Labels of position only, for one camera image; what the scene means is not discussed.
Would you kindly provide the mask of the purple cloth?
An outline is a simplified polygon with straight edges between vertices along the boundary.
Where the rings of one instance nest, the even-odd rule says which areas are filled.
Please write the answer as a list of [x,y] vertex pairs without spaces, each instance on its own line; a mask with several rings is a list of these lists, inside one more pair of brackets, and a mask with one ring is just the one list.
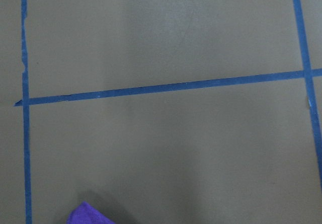
[[82,202],[74,209],[66,221],[67,224],[114,224],[87,202]]

